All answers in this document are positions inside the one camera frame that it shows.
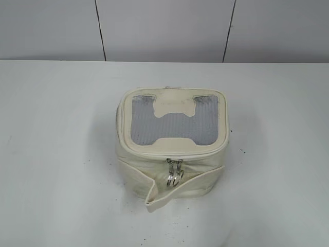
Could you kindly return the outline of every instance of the white strap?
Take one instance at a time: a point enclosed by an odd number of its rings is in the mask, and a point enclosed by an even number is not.
[[[145,205],[150,213],[165,206],[173,198],[199,197],[208,193],[225,168],[221,166],[211,171],[204,172],[179,185],[164,197],[155,199],[159,194],[155,181],[126,162],[119,160],[119,163],[121,169],[123,169],[123,174],[128,176],[127,180],[131,184],[130,186],[134,187],[134,184],[138,184],[138,191],[136,191],[136,193],[140,196],[147,194]]]

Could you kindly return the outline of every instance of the white table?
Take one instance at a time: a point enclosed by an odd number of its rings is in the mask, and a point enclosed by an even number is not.
[[[166,85],[223,91],[231,142],[209,194],[149,214],[115,110]],[[0,61],[0,246],[328,246],[328,94],[327,64]]]

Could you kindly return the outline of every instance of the white pet carrier bag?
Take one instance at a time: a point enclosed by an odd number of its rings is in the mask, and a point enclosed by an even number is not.
[[[224,170],[225,96],[207,89],[136,89],[116,117],[116,153],[126,186],[152,212],[172,198],[208,193]]]

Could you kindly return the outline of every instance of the zipper pull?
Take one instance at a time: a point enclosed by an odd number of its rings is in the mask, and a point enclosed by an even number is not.
[[[174,164],[169,158],[167,159],[167,163],[169,163],[169,176],[167,180],[167,187],[169,187],[174,176]]]
[[[177,163],[176,176],[175,176],[174,181],[173,181],[173,187],[176,187],[178,185],[179,181],[183,178],[184,171],[181,169],[182,162],[183,162],[183,160],[172,161],[170,158],[167,159],[167,163],[169,163],[169,176],[168,176],[168,180],[167,180],[167,187],[170,186],[171,181],[174,177],[175,170],[174,170],[174,164],[173,163]]]

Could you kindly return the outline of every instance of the gray mesh panel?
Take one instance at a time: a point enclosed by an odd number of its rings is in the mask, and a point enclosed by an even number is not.
[[[155,97],[138,95],[133,98],[131,138],[138,145],[151,145],[159,138],[192,139],[197,145],[210,145],[218,138],[217,96],[195,97],[195,115],[168,113],[161,118],[154,115]]]

